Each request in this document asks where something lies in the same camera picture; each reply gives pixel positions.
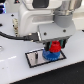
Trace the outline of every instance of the red object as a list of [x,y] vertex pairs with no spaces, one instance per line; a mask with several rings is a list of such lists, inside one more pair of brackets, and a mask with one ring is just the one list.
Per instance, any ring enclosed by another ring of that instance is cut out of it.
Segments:
[[18,1],[16,1],[18,3]]
[[49,49],[50,52],[55,53],[61,50],[60,42],[59,41],[52,41],[51,47]]

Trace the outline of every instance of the metal plate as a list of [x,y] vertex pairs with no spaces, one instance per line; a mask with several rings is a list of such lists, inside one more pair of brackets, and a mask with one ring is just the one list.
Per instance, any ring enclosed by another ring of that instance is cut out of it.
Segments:
[[72,36],[75,32],[76,28],[73,21],[71,21],[71,25],[67,28],[61,28],[56,23],[42,24],[38,26],[41,42],[66,39]]
[[[46,60],[42,56],[42,52],[43,52],[43,49],[26,53],[26,58],[28,60],[28,64],[29,64],[30,68],[36,67],[36,66],[41,66],[43,64],[47,64],[47,63],[51,63],[51,62],[55,62],[55,61]],[[63,52],[61,51],[60,57],[56,61],[60,61],[60,60],[63,60],[63,59],[66,59],[66,57],[63,54]]]

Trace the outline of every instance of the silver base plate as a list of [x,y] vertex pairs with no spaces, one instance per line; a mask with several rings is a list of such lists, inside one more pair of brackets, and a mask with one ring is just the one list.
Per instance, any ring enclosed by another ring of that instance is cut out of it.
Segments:
[[26,53],[26,58],[28,60],[28,64],[29,64],[30,68],[66,59],[65,55],[61,51],[61,54],[60,54],[60,57],[59,57],[58,60],[56,60],[56,61],[49,61],[49,60],[46,60],[42,56],[42,52],[43,52],[43,49]]

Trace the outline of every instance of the blue object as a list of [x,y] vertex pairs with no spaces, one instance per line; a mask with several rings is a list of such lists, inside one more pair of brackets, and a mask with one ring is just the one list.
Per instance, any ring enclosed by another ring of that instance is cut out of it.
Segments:
[[60,52],[51,53],[50,51],[43,50],[43,57],[49,61],[56,61],[60,57]]

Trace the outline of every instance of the cable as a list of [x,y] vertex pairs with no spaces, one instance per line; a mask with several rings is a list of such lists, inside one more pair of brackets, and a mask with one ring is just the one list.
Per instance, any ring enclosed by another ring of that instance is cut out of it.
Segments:
[[6,0],[0,0],[0,3],[4,3]]
[[33,42],[39,41],[38,33],[31,33],[30,35],[23,36],[23,37],[14,37],[14,36],[10,36],[5,33],[2,33],[0,31],[0,36],[3,36],[8,39],[13,39],[13,40],[24,40],[24,41],[33,41]]
[[5,33],[2,33],[2,32],[0,32],[0,36],[3,36],[3,37],[8,38],[8,39],[23,40],[23,37],[14,37],[14,36],[10,36],[10,35],[7,35]]

